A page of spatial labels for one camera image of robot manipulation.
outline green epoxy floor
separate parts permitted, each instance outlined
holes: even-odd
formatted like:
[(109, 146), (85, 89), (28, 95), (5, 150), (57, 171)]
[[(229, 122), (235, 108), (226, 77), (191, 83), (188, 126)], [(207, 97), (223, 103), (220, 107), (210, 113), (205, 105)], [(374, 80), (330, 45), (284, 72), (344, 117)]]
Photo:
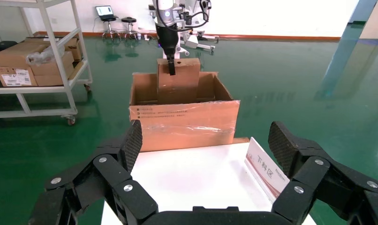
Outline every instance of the green epoxy floor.
[[(0, 119), (0, 224), (26, 224), (45, 179), (125, 130), (132, 73), (155, 72), (161, 56), (146, 41), (121, 42), (114, 50), (99, 38), (85, 43), (93, 93), (74, 87), (75, 126), (58, 117)], [(378, 43), (220, 41), (214, 55), (190, 53), (204, 71), (219, 71), (242, 101), (236, 137), (253, 136), (269, 152), (269, 126), (280, 120), (337, 161), (378, 179)], [(27, 97), (34, 108), (67, 105), (62, 94)], [(0, 109), (16, 107), (14, 96), (0, 97)], [(91, 206), (80, 224), (99, 225), (102, 206)], [(321, 202), (311, 214), (318, 225), (345, 224)]]

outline cardboard box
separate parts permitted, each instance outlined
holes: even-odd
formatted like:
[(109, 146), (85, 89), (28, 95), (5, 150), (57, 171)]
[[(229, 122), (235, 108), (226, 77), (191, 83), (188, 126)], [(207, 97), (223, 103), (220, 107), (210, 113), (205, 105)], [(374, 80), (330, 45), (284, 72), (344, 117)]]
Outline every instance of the cardboard box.
[[(73, 68), (72, 65), (71, 67), (67, 68), (66, 74), (70, 73), (70, 75), (68, 75), (68, 80), (74, 79), (82, 66), (83, 62), (79, 62), (76, 67)], [(35, 76), (35, 78), (39, 86), (63, 85), (63, 81), (60, 76)]]
[(40, 43), (19, 43), (0, 52), (0, 66), (26, 68), (26, 56), (30, 53), (42, 52), (47, 46)]
[(76, 62), (81, 61), (81, 59), (83, 58), (83, 52), (81, 51), (80, 47), (80, 40), (76, 37), (70, 39), (65, 44), (65, 50), (72, 52), (73, 58)]
[(157, 59), (157, 64), (159, 104), (193, 103), (196, 101), (200, 72), (198, 58), (175, 60), (176, 75), (170, 75), (166, 59)]
[(37, 86), (30, 67), (1, 67), (0, 81), (4, 87)]
[[(74, 59), (72, 52), (65, 52), (65, 54), (62, 56), (63, 66), (66, 71), (66, 77), (69, 77), (73, 73), (73, 61)], [(37, 84), (40, 87), (63, 85), (55, 59), (48, 63), (40, 64), (39, 66), (31, 65), (30, 67), (33, 71)]]
[(141, 151), (232, 143), (240, 101), (217, 74), (200, 72), (195, 102), (169, 105), (159, 105), (156, 74), (133, 74), (129, 118), (141, 121)]
[[(29, 43), (39, 43), (44, 45), (50, 45), (50, 40), (47, 37), (37, 38), (37, 37), (27, 37), (25, 42)], [(83, 53), (80, 48), (80, 40), (77, 37), (73, 37), (65, 44), (65, 51), (72, 52), (75, 61), (81, 61), (83, 58)]]

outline stool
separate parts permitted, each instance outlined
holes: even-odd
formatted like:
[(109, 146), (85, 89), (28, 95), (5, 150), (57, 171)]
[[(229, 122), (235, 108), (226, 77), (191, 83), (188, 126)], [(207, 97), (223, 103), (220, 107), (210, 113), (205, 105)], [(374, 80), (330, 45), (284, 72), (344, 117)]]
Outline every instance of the stool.
[(107, 25), (109, 27), (108, 30), (106, 30), (103, 34), (102, 34), (102, 38), (105, 38), (105, 35), (110, 35), (110, 38), (112, 39), (113, 41), (113, 36), (117, 34), (117, 36), (119, 37), (119, 40), (121, 41), (121, 37), (120, 37), (120, 34), (115, 31), (115, 30), (112, 30), (112, 27), (110, 26), (110, 22), (111, 21), (116, 21), (118, 17), (117, 16), (114, 16), (113, 18), (101, 18), (101, 20), (103, 21), (103, 23), (107, 22)]
[(136, 19), (132, 17), (124, 17), (121, 19), (121, 21), (123, 23), (128, 23), (128, 31), (123, 32), (123, 34), (126, 34), (126, 35), (128, 34), (130, 38), (133, 37), (132, 39), (136, 39), (136, 35), (138, 32), (132, 29), (132, 26), (133, 26), (132, 23), (135, 23)]

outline white metal shelf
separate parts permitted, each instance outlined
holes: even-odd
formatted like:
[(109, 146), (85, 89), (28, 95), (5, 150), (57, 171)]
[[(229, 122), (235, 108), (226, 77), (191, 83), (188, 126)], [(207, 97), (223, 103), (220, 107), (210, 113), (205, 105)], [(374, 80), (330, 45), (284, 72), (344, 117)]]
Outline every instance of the white metal shelf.
[(46, 8), (61, 4), (69, 0), (49, 0), (49, 1), (36, 1), (36, 0), (0, 0), (0, 6), (22, 7), (22, 8), (40, 8), (42, 3)]
[[(55, 35), (53, 33), (51, 22), (47, 13), (46, 8), (63, 3), (65, 1), (70, 1), (72, 4), (73, 15), (75, 18), (76, 28), (71, 31), (68, 35), (62, 38), (60, 41), (56, 42)], [(0, 6), (9, 6), (9, 7), (20, 7), (20, 8), (38, 8), (40, 9), (43, 22), (50, 39), (51, 47), (55, 56), (56, 63), (62, 78), (63, 86), (57, 87), (4, 87), (0, 88), (0, 94), (16, 94), (19, 102), (21, 103), (22, 109), (19, 111), (1, 111), (0, 118), (13, 118), (13, 117), (29, 117), (29, 116), (56, 116), (60, 115), (62, 117), (68, 118), (70, 123), (74, 122), (74, 115), (77, 114), (76, 104), (73, 99), (71, 89), (75, 84), (85, 84), (88, 85), (92, 83), (92, 74), (90, 65), (88, 63), (87, 50), (84, 45), (83, 33), (81, 31), (79, 17), (77, 13), (77, 6), (75, 0), (0, 0)], [(66, 71), (62, 63), (61, 56), (58, 52), (58, 47), (65, 45), (72, 37), (75, 35), (79, 36), (81, 39), (80, 46), (83, 52), (82, 63), (79, 63), (78, 66), (81, 66), (75, 77), (71, 80), (68, 80), (66, 76)], [(88, 69), (88, 79), (80, 79), (81, 74), (85, 69)], [(46, 110), (31, 110), (26, 103), (26, 100), (23, 94), (29, 93), (66, 93), (70, 108), (67, 109), (46, 109)]]

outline laptop screen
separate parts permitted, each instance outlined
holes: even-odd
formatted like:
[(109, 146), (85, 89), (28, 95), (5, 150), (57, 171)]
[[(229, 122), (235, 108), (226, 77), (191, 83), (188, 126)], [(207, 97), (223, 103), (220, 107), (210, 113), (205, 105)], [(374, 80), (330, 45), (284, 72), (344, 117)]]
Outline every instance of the laptop screen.
[(98, 15), (113, 15), (112, 7), (110, 6), (97, 6)]

